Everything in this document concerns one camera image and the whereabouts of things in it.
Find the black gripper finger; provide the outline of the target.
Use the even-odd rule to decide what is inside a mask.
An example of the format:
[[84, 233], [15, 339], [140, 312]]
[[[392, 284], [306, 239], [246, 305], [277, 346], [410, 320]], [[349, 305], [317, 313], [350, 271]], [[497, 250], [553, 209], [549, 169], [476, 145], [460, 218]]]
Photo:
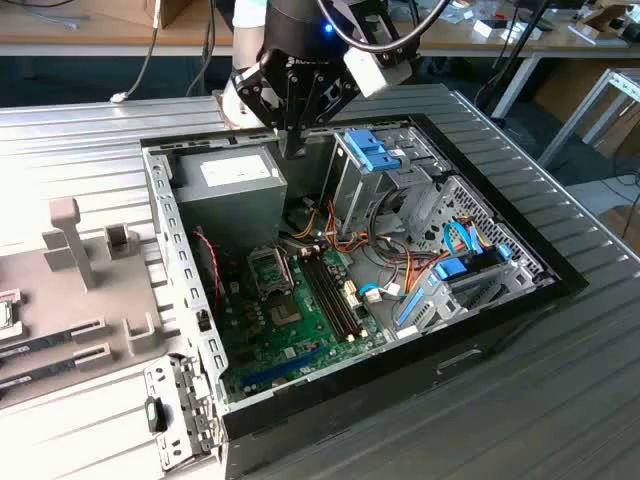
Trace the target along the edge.
[[358, 93], [359, 87], [346, 69], [342, 70], [340, 74], [314, 73], [301, 117], [294, 130], [294, 157], [300, 157], [304, 153], [306, 139], [303, 137], [303, 132], [324, 126], [340, 113]]
[[294, 126], [287, 117], [286, 101], [277, 95], [260, 62], [235, 75], [235, 91], [256, 118], [278, 134], [283, 157], [294, 158]]

